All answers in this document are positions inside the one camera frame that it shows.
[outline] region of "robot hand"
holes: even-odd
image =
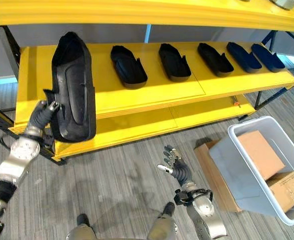
[[[165,146],[165,151],[163,152],[163,154],[165,155],[164,161],[169,166],[159,164],[157,167],[160,170],[163,170],[166,173],[174,176],[178,180],[180,186],[183,186],[187,182],[192,182],[191,170],[184,162],[177,149],[173,148],[170,145],[167,145]]]
[[[157,167],[178,180],[182,190],[175,191],[174,200],[177,205],[187,207],[187,213],[193,221],[198,238],[210,240],[226,236],[226,228],[212,204],[212,191],[196,186],[189,166],[177,149],[167,145],[163,153],[166,156],[164,160],[169,166],[159,164]]]
[[[28,173],[28,167],[40,152],[44,127],[50,122],[59,103],[52,102],[47,106],[45,101],[38,103],[31,114],[28,126],[23,135],[16,140],[8,158],[0,164],[0,217],[4,214],[9,200]],[[0,222],[0,233],[4,224]]]

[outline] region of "yellow shelf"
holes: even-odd
[[[283,70],[273,73],[263,67],[258,73],[244,72],[226,50],[225,42],[210,42],[225,52],[234,66],[228,77],[216,77],[197,52],[198,42],[171,43],[186,55],[192,71],[185,82],[171,82],[162,67],[160,43],[122,44],[140,58],[148,75],[147,84],[136,90],[125,89],[113,68],[110,51],[114,44],[88,44],[92,55],[92,73],[96,88],[97,119],[140,113],[232,95],[245,94],[294,85],[294,77]],[[241,43],[248,51],[251,43]],[[43,89],[52,89],[51,60],[56,46],[22,49],[14,131],[21,133],[39,100],[45,100]]]
[[[111,23],[217,26],[294,32],[294,8],[269,0],[2,0],[0,25]]]
[[[97,120],[97,134],[93,139],[80,143],[56,141],[56,153],[53,159],[59,161],[64,157],[250,114],[255,111],[243,95],[238,95],[237,98],[241,107],[233,106],[232,99],[225,97],[99,119]]]

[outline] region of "yellow shelf edge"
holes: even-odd
[[[0,1],[0,25],[57,23],[215,26],[294,32],[294,8],[287,11],[268,0]]]
[[[93,81],[96,88],[97,119],[141,113],[207,101],[232,95],[289,87],[294,77],[287,71],[269,72],[263,67],[258,73],[244,72],[226,50],[226,42],[209,42],[220,53],[225,52],[234,72],[225,78],[216,77],[197,52],[198,42],[174,42],[181,55],[186,55],[192,76],[186,82],[167,79],[158,56],[160,43],[122,43],[140,58],[148,75],[147,84],[137,90],[125,89],[116,75],[110,51],[114,44],[88,44],[92,55]],[[241,43],[247,51],[252,43]],[[42,89],[52,88],[51,59],[56,46],[36,46],[22,49],[15,124],[26,126],[39,100]]]
[[[255,112],[243,95],[237,95],[236,97],[241,107],[233,106],[232,99],[225,97],[149,112],[100,119],[97,121],[97,135],[93,139],[81,143],[62,143],[57,141],[56,154],[53,159],[58,161],[61,158],[76,154]],[[130,126],[130,124],[136,123],[136,121],[138,121],[137,125]],[[113,131],[113,126],[110,126],[111,123],[114,123],[115,126],[119,126],[119,123],[121,123],[124,128],[117,129],[115,127],[116,129]],[[110,134],[102,132],[101,135],[99,131],[104,131],[102,129],[105,127],[110,129]]]

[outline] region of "cardboard box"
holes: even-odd
[[[277,173],[266,182],[284,212],[294,206],[294,171]]]
[[[240,212],[242,210],[238,207],[219,169],[209,155],[209,149],[216,142],[211,141],[195,148],[195,154],[213,192],[213,199],[217,202],[219,209],[228,212]]]
[[[259,131],[245,133],[238,139],[264,180],[284,168],[282,161]]]

